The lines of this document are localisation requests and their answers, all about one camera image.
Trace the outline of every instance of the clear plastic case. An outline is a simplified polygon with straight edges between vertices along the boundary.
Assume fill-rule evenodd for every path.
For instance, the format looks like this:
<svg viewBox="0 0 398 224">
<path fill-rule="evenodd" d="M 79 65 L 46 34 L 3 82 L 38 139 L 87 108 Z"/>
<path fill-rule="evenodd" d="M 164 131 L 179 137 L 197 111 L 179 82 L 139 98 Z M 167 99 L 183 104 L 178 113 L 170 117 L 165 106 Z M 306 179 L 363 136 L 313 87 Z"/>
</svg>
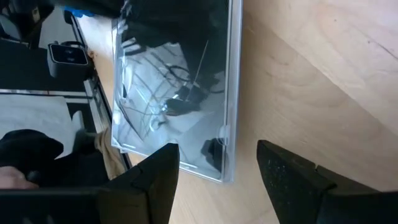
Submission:
<svg viewBox="0 0 398 224">
<path fill-rule="evenodd" d="M 178 143 L 181 169 L 233 181 L 241 30 L 236 2 L 238 29 L 231 28 L 233 4 L 225 0 L 125 3 L 114 36 L 113 146 L 149 156 Z"/>
</svg>

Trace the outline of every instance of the black fabric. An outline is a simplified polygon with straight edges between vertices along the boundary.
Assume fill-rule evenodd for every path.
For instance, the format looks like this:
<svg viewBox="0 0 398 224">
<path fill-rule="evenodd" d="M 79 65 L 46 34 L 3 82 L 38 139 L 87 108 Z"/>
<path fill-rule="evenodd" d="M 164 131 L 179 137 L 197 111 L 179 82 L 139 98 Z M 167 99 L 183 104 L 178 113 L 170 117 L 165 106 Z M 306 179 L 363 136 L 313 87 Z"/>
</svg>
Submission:
<svg viewBox="0 0 398 224">
<path fill-rule="evenodd" d="M 102 154 L 88 143 L 56 159 L 63 145 L 34 130 L 7 133 L 0 140 L 0 167 L 13 166 L 40 187 L 94 187 L 109 181 Z"/>
</svg>

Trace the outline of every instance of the beige fabric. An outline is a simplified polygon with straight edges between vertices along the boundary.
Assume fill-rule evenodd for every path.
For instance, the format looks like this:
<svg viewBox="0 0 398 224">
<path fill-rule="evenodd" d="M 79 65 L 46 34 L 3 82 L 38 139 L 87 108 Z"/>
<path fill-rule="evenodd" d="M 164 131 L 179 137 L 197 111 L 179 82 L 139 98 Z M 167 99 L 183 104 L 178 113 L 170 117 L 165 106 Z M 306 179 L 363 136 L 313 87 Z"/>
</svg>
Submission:
<svg viewBox="0 0 398 224">
<path fill-rule="evenodd" d="M 109 128 L 95 137 L 94 144 L 95 148 L 98 149 L 104 157 L 106 173 L 110 180 L 126 171 L 119 150 L 111 146 L 111 131 Z"/>
</svg>

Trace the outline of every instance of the person's hand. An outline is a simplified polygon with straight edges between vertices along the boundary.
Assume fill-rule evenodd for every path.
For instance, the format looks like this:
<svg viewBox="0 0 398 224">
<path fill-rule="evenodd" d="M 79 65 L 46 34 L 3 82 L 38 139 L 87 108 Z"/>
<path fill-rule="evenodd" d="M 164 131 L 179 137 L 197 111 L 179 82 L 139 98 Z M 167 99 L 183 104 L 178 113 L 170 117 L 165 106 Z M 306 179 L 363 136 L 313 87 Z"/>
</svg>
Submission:
<svg viewBox="0 0 398 224">
<path fill-rule="evenodd" d="M 25 179 L 25 175 L 15 167 L 0 167 L 0 189 L 36 189 L 38 185 Z"/>
</svg>

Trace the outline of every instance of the wood grain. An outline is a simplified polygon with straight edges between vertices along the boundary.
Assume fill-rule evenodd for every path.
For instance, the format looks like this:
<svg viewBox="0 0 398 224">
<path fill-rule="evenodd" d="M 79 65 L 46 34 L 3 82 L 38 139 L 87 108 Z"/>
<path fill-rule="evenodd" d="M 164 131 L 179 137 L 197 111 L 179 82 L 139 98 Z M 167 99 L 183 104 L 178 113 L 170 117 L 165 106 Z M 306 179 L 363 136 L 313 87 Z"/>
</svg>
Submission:
<svg viewBox="0 0 398 224">
<path fill-rule="evenodd" d="M 397 12 L 393 0 L 245 0 L 235 183 L 181 172 L 170 222 L 277 223 L 258 171 L 258 139 L 397 190 Z M 111 102 L 110 24 L 87 17 L 80 24 Z"/>
</svg>

